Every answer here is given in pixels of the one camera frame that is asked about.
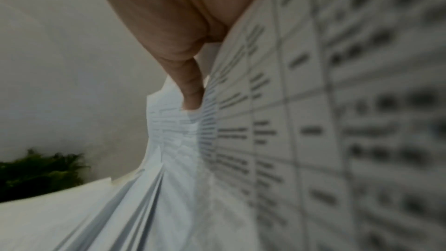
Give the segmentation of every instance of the beige wall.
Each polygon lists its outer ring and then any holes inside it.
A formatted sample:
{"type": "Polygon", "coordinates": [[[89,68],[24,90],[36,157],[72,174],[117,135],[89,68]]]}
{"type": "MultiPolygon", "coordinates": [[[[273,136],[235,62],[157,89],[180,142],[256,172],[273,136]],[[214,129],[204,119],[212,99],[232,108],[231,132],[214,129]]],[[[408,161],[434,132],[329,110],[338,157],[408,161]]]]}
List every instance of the beige wall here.
{"type": "Polygon", "coordinates": [[[145,151],[145,97],[165,79],[105,0],[0,0],[0,160],[85,152],[92,177],[145,151]]]}

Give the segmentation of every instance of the skin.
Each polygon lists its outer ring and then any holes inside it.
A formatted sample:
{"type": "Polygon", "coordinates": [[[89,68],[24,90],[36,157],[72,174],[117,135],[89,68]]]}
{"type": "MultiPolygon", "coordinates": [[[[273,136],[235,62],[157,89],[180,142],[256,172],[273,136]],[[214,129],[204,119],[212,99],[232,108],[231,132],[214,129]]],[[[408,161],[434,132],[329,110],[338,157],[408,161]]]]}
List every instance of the skin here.
{"type": "Polygon", "coordinates": [[[204,43],[220,42],[252,0],[108,0],[124,24],[179,86],[183,107],[203,99],[194,59],[204,43]]]}

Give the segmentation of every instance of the bush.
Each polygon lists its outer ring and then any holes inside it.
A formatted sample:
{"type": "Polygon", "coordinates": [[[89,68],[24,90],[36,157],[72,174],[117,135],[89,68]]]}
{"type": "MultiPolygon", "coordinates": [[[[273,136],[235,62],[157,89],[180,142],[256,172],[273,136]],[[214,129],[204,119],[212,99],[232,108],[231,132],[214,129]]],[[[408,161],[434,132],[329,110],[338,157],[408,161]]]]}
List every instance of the bush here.
{"type": "Polygon", "coordinates": [[[84,183],[82,154],[43,156],[33,149],[13,162],[0,162],[0,202],[34,197],[84,183]]]}

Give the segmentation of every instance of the human hand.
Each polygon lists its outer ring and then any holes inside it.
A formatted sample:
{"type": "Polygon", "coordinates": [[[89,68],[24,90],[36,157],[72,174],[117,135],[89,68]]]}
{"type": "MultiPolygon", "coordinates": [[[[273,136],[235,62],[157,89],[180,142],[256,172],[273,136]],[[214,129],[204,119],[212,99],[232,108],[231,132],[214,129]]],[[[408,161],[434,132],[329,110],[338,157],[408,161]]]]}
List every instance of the human hand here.
{"type": "Polygon", "coordinates": [[[251,0],[108,0],[138,41],[172,77],[184,109],[200,107],[203,77],[194,59],[222,41],[251,0]]]}

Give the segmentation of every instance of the gray wall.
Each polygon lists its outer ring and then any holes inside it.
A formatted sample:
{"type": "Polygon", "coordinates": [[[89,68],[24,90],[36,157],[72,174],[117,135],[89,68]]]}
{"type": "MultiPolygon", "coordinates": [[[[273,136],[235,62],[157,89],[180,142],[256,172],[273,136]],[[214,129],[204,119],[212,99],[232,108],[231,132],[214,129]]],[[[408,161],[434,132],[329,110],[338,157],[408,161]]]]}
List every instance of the gray wall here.
{"type": "Polygon", "coordinates": [[[91,178],[135,168],[165,74],[105,0],[0,0],[0,160],[84,152],[91,178]]]}

